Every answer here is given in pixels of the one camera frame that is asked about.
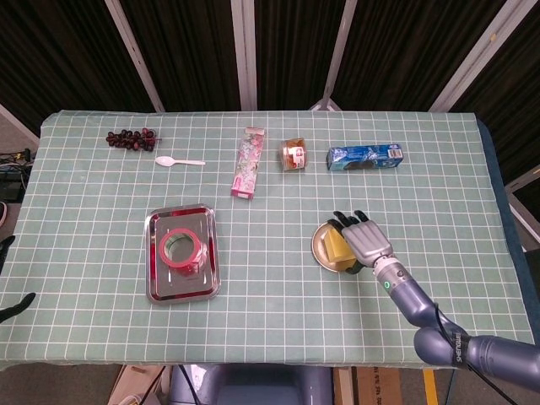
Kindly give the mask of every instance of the metal tray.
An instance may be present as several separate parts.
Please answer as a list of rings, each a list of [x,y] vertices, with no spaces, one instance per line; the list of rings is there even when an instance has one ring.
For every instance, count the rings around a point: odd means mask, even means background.
[[[146,293],[156,304],[214,297],[220,287],[214,212],[199,204],[161,208],[144,222]]]

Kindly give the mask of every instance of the pink box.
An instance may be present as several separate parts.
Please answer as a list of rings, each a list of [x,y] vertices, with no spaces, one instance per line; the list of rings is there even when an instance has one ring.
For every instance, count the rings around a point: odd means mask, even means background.
[[[242,198],[253,198],[257,181],[257,168],[264,144],[264,129],[246,128],[244,138],[238,149],[235,179],[230,195]]]

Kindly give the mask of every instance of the table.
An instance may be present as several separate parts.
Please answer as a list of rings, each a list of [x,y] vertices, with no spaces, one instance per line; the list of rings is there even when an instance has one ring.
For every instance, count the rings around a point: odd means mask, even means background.
[[[230,197],[238,139],[267,129],[252,201]],[[108,131],[155,128],[153,153],[109,148]],[[305,171],[283,173],[278,144],[306,139]],[[396,169],[328,172],[330,146],[400,143]],[[204,167],[154,164],[158,155]],[[143,221],[152,210],[216,211],[222,288],[210,301],[151,305]],[[321,269],[317,226],[363,209],[440,308],[470,333],[532,342],[532,331],[473,114],[61,111],[40,149],[0,278],[0,365],[285,362],[423,367],[408,325],[371,271]]]

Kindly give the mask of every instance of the yellow sponge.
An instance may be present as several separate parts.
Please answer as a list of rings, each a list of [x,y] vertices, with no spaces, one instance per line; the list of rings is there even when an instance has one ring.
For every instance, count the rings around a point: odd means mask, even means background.
[[[345,239],[334,228],[324,235],[324,246],[330,262],[344,262],[355,258]]]

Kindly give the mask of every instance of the small jar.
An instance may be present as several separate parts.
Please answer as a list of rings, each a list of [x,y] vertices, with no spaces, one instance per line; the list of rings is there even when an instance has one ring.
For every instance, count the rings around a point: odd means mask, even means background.
[[[279,153],[283,171],[304,169],[307,166],[307,150],[303,138],[288,139],[281,142]]]

